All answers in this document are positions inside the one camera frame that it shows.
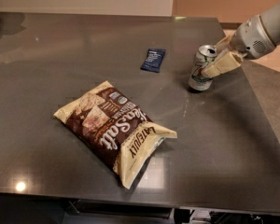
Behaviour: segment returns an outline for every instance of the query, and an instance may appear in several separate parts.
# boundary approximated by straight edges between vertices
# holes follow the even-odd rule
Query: brown snack bag
[[[80,137],[129,189],[146,159],[176,132],[151,119],[104,82],[60,108],[54,116]]]

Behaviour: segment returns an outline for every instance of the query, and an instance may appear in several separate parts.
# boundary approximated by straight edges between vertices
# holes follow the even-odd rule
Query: can
[[[196,91],[206,91],[210,88],[213,79],[203,77],[202,70],[215,60],[217,56],[216,48],[212,45],[203,45],[195,53],[193,66],[189,77],[189,86]]]

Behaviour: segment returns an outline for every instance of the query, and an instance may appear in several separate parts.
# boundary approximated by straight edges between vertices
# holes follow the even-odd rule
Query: aluminum can
[[[210,88],[213,79],[203,77],[202,70],[215,60],[217,51],[214,46],[200,46],[194,56],[193,66],[189,77],[189,86],[196,91],[206,91]]]

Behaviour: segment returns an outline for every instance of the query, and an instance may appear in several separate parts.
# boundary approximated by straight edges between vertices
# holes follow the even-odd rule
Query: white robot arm
[[[242,23],[233,36],[216,44],[218,56],[202,75],[216,77],[274,51],[280,45],[280,3]]]

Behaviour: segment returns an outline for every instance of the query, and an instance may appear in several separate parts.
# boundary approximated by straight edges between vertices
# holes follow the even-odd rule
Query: dark table
[[[213,18],[0,13],[0,193],[280,215],[280,74],[246,62],[188,91],[223,36]],[[158,74],[148,48],[167,50]],[[131,189],[52,116],[105,80],[178,133]]]

